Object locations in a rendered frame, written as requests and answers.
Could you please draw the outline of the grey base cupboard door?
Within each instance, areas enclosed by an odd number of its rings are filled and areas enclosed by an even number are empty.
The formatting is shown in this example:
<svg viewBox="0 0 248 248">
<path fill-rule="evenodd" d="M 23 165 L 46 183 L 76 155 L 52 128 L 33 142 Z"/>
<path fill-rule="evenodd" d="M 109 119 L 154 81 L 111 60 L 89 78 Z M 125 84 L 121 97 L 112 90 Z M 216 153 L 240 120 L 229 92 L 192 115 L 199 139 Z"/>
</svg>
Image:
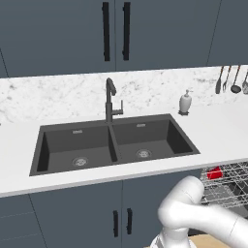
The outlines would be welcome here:
<svg viewBox="0 0 248 248">
<path fill-rule="evenodd" d="M 47 248 L 121 248 L 121 183 L 31 194 Z M 118 237 L 113 214 L 118 211 Z"/>
<path fill-rule="evenodd" d="M 123 181 L 122 248 L 149 246 L 161 231 L 158 208 L 171 189 L 184 177 L 200 177 L 201 169 L 152 175 Z M 127 208 L 133 210 L 132 233 L 127 234 Z"/>
</svg>

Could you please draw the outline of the dark grey tap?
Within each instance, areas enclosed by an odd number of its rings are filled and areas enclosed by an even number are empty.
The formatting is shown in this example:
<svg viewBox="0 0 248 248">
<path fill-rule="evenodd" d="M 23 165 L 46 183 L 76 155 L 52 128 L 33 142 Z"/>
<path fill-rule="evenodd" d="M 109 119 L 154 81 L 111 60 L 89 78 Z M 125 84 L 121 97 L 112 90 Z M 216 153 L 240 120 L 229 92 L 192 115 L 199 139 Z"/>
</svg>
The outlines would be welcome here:
<svg viewBox="0 0 248 248">
<path fill-rule="evenodd" d="M 114 115 L 121 115 L 124 113 L 123 108 L 113 109 L 111 97 L 116 94 L 116 88 L 113 80 L 108 77 L 106 81 L 107 101 L 106 101 L 106 121 L 111 122 Z"/>
</svg>

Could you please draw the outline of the grey base cupboard front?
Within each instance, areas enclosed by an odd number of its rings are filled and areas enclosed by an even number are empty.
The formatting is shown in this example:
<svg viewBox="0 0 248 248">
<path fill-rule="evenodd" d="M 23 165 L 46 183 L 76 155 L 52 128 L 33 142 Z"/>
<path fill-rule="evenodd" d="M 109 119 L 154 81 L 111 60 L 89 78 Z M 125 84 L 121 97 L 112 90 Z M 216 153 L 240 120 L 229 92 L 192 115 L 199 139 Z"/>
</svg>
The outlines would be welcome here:
<svg viewBox="0 0 248 248">
<path fill-rule="evenodd" d="M 0 248 L 46 248 L 27 195 L 0 198 Z"/>
</svg>

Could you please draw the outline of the hanging grey turner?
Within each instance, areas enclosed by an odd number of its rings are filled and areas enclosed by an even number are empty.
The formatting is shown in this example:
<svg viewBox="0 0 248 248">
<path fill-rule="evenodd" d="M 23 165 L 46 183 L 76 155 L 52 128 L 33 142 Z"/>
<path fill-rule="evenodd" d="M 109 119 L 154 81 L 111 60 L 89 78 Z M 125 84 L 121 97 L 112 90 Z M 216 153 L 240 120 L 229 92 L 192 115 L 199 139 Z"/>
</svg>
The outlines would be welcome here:
<svg viewBox="0 0 248 248">
<path fill-rule="evenodd" d="M 248 95 L 248 80 L 247 80 L 247 78 L 248 78 L 248 70 L 247 70 L 247 73 L 245 76 L 245 80 L 242 83 L 242 92 L 245 95 Z"/>
</svg>

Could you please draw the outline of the grey wall cupboard door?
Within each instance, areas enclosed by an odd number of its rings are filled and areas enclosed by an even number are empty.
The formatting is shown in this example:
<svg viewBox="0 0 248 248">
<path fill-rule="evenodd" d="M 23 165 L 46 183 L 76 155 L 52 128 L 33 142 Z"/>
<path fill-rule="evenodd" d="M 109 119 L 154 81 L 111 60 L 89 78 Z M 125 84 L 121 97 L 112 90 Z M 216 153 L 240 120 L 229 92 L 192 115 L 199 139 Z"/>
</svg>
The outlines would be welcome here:
<svg viewBox="0 0 248 248">
<path fill-rule="evenodd" d="M 2 51 L 0 48 L 0 78 L 7 78 L 7 77 L 8 77 L 8 74 L 7 74 L 5 63 L 4 63 Z"/>
<path fill-rule="evenodd" d="M 131 2 L 130 53 L 123 60 L 124 2 Z M 115 0 L 118 71 L 204 67 L 221 0 Z"/>
<path fill-rule="evenodd" d="M 103 2 L 109 3 L 110 61 Z M 115 70 L 114 0 L 0 0 L 0 48 L 8 77 Z"/>
<path fill-rule="evenodd" d="M 248 65 L 248 0 L 221 1 L 207 65 Z"/>
</svg>

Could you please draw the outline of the hanging dark ladle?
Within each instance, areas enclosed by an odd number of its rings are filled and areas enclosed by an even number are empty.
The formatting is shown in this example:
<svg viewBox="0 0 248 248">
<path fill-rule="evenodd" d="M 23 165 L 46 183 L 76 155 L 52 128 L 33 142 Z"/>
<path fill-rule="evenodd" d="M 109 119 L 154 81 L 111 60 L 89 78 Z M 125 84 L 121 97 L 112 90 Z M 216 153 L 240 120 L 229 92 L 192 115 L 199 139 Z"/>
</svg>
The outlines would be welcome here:
<svg viewBox="0 0 248 248">
<path fill-rule="evenodd" d="M 237 71 L 236 71 L 236 77 L 234 78 L 235 80 L 237 80 L 237 76 L 239 74 L 239 71 L 240 71 L 240 66 L 237 67 Z M 236 81 L 233 82 L 232 86 L 231 86 L 231 92 L 234 93 L 234 94 L 237 94 L 241 91 L 241 87 L 238 86 L 236 84 Z"/>
</svg>

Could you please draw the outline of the dark double sink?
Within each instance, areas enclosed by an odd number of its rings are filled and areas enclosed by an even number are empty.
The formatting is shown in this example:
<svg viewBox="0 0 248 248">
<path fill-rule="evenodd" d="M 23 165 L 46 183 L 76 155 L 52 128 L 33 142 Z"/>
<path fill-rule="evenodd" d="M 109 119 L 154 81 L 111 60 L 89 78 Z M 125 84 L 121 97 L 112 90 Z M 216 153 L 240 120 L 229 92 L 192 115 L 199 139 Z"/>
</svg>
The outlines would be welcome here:
<svg viewBox="0 0 248 248">
<path fill-rule="evenodd" d="M 170 114 L 44 125 L 30 174 L 44 175 L 196 155 Z"/>
</svg>

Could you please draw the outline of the hanging dark spatula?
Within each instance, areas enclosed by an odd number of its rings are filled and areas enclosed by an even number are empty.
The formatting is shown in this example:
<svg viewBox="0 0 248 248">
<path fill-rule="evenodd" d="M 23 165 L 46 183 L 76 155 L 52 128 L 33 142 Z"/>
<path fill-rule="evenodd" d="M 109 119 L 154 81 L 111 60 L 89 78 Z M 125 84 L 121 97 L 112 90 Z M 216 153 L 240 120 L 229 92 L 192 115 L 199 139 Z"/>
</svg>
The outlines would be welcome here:
<svg viewBox="0 0 248 248">
<path fill-rule="evenodd" d="M 220 76 L 216 82 L 216 85 L 215 85 L 215 94 L 219 94 L 220 93 L 220 90 L 221 90 L 221 77 L 222 77 L 222 74 L 223 74 L 223 70 L 224 70 L 224 67 L 225 66 L 222 66 L 221 68 L 221 72 L 220 72 Z"/>
</svg>

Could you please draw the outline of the red cup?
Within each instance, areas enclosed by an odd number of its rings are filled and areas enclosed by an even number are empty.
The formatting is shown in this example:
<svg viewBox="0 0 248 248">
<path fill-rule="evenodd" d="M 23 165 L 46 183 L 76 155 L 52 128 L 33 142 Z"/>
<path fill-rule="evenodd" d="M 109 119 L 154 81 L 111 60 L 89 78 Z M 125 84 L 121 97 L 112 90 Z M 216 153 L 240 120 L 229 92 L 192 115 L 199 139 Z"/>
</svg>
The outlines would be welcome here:
<svg viewBox="0 0 248 248">
<path fill-rule="evenodd" d="M 207 172 L 207 178 L 209 180 L 218 179 L 223 177 L 223 172 L 220 167 L 215 167 Z"/>
</svg>

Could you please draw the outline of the hanging fork tool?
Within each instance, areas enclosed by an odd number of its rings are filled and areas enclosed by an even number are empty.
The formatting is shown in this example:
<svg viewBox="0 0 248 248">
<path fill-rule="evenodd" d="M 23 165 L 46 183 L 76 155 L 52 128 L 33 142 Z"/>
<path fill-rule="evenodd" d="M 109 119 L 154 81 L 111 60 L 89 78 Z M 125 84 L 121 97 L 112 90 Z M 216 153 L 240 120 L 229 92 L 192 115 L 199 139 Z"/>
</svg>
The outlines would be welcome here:
<svg viewBox="0 0 248 248">
<path fill-rule="evenodd" d="M 231 69 L 232 69 L 232 65 L 229 66 L 228 72 L 227 72 L 227 76 L 226 76 L 226 80 L 225 80 L 225 82 L 223 83 L 223 93 L 226 92 L 227 84 L 228 84 L 228 79 L 229 79 L 229 75 L 230 75 Z"/>
</svg>

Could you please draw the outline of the white soap dispenser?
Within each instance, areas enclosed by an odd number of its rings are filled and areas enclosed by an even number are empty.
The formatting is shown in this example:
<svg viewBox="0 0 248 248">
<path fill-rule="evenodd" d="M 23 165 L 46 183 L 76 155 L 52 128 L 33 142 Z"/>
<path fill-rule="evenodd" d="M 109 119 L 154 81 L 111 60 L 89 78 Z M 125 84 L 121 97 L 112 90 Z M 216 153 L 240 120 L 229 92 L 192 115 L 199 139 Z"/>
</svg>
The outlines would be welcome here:
<svg viewBox="0 0 248 248">
<path fill-rule="evenodd" d="M 187 115 L 188 110 L 192 104 L 192 97 L 189 95 L 190 90 L 186 90 L 186 93 L 180 97 L 179 100 L 179 113 L 181 115 Z"/>
</svg>

